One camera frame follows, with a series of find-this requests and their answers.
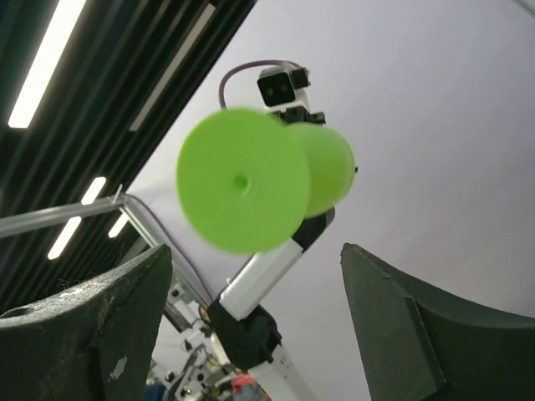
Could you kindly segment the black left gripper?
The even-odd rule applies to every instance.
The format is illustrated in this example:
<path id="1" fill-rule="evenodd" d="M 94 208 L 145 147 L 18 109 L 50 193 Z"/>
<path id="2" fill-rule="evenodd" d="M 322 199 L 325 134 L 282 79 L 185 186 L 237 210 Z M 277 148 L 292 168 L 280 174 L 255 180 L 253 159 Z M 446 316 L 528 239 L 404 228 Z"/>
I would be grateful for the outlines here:
<path id="1" fill-rule="evenodd" d="M 284 124 L 326 124 L 324 112 L 310 113 L 304 106 L 294 106 L 284 110 L 273 111 L 271 115 L 279 119 Z"/>

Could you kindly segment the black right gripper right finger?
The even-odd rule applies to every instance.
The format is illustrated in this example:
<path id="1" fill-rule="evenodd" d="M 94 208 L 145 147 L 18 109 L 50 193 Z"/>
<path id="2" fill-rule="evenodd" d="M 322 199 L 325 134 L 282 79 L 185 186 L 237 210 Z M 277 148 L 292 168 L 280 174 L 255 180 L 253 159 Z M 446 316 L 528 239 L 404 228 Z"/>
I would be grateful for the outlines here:
<path id="1" fill-rule="evenodd" d="M 373 400 L 532 400 L 534 320 L 485 307 L 346 243 L 341 268 Z"/>

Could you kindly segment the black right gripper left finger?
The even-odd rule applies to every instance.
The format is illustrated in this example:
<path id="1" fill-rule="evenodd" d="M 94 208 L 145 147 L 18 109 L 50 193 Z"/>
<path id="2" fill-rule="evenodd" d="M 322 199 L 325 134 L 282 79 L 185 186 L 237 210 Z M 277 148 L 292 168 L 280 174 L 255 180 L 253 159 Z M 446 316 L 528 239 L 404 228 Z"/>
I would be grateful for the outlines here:
<path id="1" fill-rule="evenodd" d="M 140 400 L 173 267 L 159 245 L 1 316 L 3 400 Z"/>

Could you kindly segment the green wine glass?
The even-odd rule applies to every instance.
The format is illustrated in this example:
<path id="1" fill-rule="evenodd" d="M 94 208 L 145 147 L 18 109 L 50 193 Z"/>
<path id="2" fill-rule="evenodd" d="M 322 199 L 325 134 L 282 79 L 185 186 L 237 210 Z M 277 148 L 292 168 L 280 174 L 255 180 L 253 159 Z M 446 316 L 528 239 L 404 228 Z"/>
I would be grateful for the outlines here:
<path id="1" fill-rule="evenodd" d="M 337 131 L 255 109 L 208 115 L 184 139 L 176 192 L 192 229 L 223 251 L 283 244 L 349 192 L 354 153 Z"/>

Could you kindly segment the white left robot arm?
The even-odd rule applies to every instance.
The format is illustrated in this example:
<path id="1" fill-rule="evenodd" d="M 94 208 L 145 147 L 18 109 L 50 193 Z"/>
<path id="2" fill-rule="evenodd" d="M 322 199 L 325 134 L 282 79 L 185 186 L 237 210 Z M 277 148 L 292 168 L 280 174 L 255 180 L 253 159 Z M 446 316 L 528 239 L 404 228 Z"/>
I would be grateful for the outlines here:
<path id="1" fill-rule="evenodd" d="M 262 300 L 334 219 L 344 190 L 327 175 L 335 133 L 301 104 L 268 114 L 227 109 L 208 124 L 219 166 L 206 180 L 203 236 L 223 250 L 252 254 L 208 309 L 214 345 L 269 398 L 310 400 Z"/>

